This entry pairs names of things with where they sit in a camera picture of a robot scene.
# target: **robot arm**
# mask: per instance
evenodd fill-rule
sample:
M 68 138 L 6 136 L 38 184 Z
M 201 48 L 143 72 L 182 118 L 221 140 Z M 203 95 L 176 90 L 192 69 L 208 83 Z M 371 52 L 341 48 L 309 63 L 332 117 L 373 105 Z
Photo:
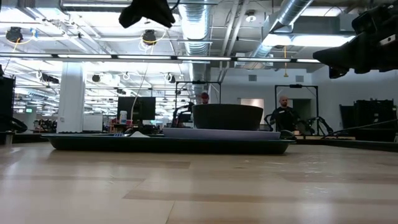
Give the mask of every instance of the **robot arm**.
M 356 37 L 340 47 L 321 50 L 314 59 L 329 66 L 329 77 L 344 76 L 349 69 L 355 73 L 370 70 L 387 72 L 398 69 L 398 2 L 382 4 L 352 21 Z

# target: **ceiling light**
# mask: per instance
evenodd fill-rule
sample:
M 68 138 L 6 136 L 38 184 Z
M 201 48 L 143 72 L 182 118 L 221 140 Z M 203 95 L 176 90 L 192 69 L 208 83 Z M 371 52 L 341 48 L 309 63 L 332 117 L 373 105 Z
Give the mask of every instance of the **ceiling light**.
M 267 37 L 262 41 L 263 46 L 288 46 L 292 45 L 292 41 L 287 35 L 277 35 L 277 34 L 268 34 Z
M 247 10 L 246 13 L 244 14 L 245 16 L 247 16 L 246 21 L 248 22 L 254 22 L 257 18 L 254 15 L 256 12 L 255 10 Z
M 318 60 L 315 59 L 297 59 L 298 63 L 320 63 Z
M 292 39 L 292 45 L 304 47 L 339 47 L 354 36 L 341 35 L 297 35 Z
M 123 79 L 124 79 L 124 80 L 130 80 L 130 74 L 129 74 L 129 72 L 126 72 L 125 74 L 123 74 Z
M 120 59 L 137 59 L 137 60 L 170 60 L 170 56 L 156 56 L 156 55 L 118 55 Z
M 290 62 L 287 58 L 238 58 L 240 62 Z
M 254 22 L 254 21 L 256 21 L 256 16 L 247 16 L 247 18 L 246 18 L 246 21 L 248 21 L 248 22 Z
M 20 53 L 0 53 L 0 57 L 51 57 L 50 54 L 20 54 Z
M 116 7 L 124 8 L 128 7 L 129 4 L 80 4 L 80 3 L 65 3 L 63 7 Z
M 179 56 L 178 60 L 204 60 L 204 61 L 230 61 L 230 57 L 193 57 L 193 56 Z
M 89 54 L 82 54 L 82 55 L 58 55 L 60 58 L 112 58 L 111 55 L 89 55 Z

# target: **doorway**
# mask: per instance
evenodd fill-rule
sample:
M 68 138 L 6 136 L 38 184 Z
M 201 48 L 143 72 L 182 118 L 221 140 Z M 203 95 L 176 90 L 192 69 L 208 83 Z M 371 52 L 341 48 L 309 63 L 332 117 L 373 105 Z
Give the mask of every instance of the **doorway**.
M 311 99 L 293 99 L 291 107 L 294 108 L 302 120 L 313 117 Z

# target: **black shirt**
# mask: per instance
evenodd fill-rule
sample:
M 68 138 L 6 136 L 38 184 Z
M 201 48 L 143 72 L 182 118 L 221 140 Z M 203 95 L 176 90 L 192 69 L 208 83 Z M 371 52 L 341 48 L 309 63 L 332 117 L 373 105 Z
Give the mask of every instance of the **black shirt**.
M 295 124 L 299 119 L 299 115 L 293 108 L 286 107 L 286 108 L 277 108 L 272 112 L 271 120 L 275 120 L 276 129 L 278 131 L 281 130 L 288 130 L 288 131 L 295 131 Z

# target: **bald man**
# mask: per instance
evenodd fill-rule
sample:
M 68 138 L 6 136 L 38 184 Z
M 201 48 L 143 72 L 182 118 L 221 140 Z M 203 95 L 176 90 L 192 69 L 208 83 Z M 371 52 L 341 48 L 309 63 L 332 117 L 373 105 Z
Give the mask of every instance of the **bald man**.
M 272 112 L 270 124 L 276 123 L 277 131 L 295 131 L 295 124 L 300 119 L 297 112 L 293 110 L 293 108 L 287 106 L 288 100 L 286 96 L 281 96 L 279 98 L 280 107 Z

